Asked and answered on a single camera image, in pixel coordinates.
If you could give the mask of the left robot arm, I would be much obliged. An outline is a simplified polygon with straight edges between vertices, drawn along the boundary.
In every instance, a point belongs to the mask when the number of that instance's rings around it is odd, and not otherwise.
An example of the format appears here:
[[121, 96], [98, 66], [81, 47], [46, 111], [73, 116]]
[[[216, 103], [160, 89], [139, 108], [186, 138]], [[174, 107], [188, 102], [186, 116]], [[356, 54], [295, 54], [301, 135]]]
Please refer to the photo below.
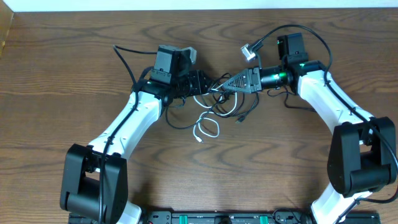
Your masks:
[[141, 207], [128, 200], [127, 162], [141, 137], [174, 99], [202, 95], [211, 80], [192, 69], [193, 47], [160, 45], [155, 64], [133, 79], [129, 99], [115, 120], [85, 146], [65, 156], [60, 208], [96, 223], [139, 223]]

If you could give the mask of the cardboard box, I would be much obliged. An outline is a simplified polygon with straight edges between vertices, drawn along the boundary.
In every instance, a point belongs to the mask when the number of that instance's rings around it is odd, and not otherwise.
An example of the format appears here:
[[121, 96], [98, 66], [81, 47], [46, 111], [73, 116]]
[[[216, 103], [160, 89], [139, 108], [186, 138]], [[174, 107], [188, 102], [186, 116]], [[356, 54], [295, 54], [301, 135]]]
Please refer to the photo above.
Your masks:
[[13, 21], [14, 11], [3, 0], [1, 0], [0, 10], [0, 55], [2, 55]]

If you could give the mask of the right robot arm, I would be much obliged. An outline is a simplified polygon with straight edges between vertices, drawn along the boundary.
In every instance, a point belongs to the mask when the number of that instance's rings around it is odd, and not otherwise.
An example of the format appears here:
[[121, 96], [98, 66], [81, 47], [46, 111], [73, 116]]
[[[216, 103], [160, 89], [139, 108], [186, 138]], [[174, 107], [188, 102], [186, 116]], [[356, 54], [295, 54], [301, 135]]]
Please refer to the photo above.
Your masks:
[[257, 93], [290, 87], [317, 112], [332, 133], [329, 184], [311, 204], [312, 223], [341, 223], [360, 202], [397, 178], [396, 128], [358, 106], [319, 60], [309, 60], [300, 33], [277, 38], [280, 65], [246, 68], [225, 81], [229, 91]]

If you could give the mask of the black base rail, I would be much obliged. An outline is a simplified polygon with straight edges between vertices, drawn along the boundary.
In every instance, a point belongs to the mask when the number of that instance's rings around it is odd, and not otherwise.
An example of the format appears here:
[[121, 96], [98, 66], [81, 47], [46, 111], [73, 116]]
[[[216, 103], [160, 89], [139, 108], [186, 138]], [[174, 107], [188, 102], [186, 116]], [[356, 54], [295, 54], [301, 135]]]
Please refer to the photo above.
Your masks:
[[[68, 223], [97, 223], [96, 221], [70, 213]], [[152, 211], [143, 213], [138, 223], [142, 224], [273, 224], [316, 223], [309, 213], [277, 211], [275, 213], [176, 213]], [[380, 224], [378, 213], [349, 213], [340, 223]]]

